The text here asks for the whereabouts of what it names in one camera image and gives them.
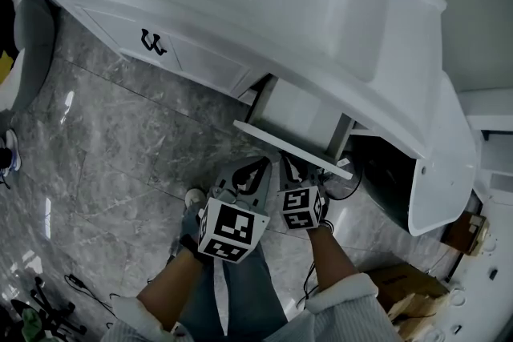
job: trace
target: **denim pants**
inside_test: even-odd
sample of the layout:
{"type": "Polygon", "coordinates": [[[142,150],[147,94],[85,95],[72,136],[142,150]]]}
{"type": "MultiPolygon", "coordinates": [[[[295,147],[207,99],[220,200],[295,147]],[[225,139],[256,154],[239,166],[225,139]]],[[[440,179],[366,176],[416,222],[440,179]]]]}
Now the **denim pants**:
{"type": "MultiPolygon", "coordinates": [[[[203,206],[194,203],[186,210],[181,235],[198,232],[196,215],[203,206]]],[[[223,272],[228,287],[228,336],[217,311],[214,267],[205,265],[180,317],[195,342],[260,341],[287,324],[260,244],[239,264],[223,262],[223,272]]]]}

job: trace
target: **open drawer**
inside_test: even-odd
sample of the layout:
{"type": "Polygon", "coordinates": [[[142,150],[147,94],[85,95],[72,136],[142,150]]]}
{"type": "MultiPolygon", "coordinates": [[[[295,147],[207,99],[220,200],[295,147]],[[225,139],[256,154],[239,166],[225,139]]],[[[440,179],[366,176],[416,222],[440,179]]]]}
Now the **open drawer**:
{"type": "Polygon", "coordinates": [[[272,77],[252,105],[245,122],[233,124],[326,171],[351,179],[337,166],[354,120],[333,105],[272,77]]]}

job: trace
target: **cabinet handle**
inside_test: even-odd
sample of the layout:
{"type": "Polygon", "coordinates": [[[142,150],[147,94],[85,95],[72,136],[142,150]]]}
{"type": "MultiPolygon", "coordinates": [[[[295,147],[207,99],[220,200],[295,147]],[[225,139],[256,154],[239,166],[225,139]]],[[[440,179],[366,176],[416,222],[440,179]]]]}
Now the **cabinet handle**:
{"type": "Polygon", "coordinates": [[[146,42],[146,36],[148,36],[150,32],[148,32],[146,29],[143,29],[143,37],[141,38],[141,42],[144,44],[144,47],[146,47],[146,50],[152,51],[155,50],[155,52],[161,56],[164,53],[167,53],[168,51],[165,49],[160,49],[157,46],[157,42],[160,40],[160,36],[158,34],[153,34],[153,43],[151,45],[147,44],[146,42]]]}
{"type": "Polygon", "coordinates": [[[165,50],[165,49],[159,49],[159,47],[157,46],[157,42],[160,40],[160,36],[158,34],[153,34],[153,48],[155,49],[155,51],[157,52],[157,54],[159,56],[161,56],[162,54],[164,53],[167,53],[168,51],[165,50]]]}
{"type": "Polygon", "coordinates": [[[149,32],[146,29],[143,29],[143,37],[141,38],[141,42],[143,42],[144,47],[146,47],[147,51],[152,51],[153,46],[150,46],[149,44],[146,43],[146,36],[148,36],[148,35],[149,35],[149,32]]]}

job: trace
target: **sleeve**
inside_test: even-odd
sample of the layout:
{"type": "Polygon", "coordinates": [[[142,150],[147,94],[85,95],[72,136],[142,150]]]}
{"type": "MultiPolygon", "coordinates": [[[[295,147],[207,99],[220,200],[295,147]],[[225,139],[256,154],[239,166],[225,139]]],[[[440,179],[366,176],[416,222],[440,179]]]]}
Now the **sleeve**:
{"type": "Polygon", "coordinates": [[[378,288],[366,274],[348,276],[316,294],[305,305],[314,314],[315,340],[401,341],[377,295],[378,288]]]}
{"type": "Polygon", "coordinates": [[[115,298],[118,320],[103,336],[102,342],[194,342],[181,326],[164,331],[162,324],[137,298],[115,298]]]}

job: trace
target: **sneaker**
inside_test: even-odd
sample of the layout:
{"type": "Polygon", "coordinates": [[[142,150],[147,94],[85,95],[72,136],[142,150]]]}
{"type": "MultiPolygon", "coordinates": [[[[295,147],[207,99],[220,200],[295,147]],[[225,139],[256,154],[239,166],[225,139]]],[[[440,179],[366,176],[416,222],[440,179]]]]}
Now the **sneaker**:
{"type": "MultiPolygon", "coordinates": [[[[0,137],[0,148],[6,148],[3,138],[0,137]]],[[[9,175],[9,168],[0,168],[0,176],[7,177],[9,175]]]]}
{"type": "Polygon", "coordinates": [[[193,188],[185,194],[185,207],[189,208],[194,203],[207,203],[207,196],[198,188],[193,188]]]}
{"type": "Polygon", "coordinates": [[[10,163],[9,171],[18,171],[22,166],[22,158],[19,156],[18,151],[18,137],[13,130],[7,130],[6,132],[6,147],[13,153],[13,159],[10,163]]]}

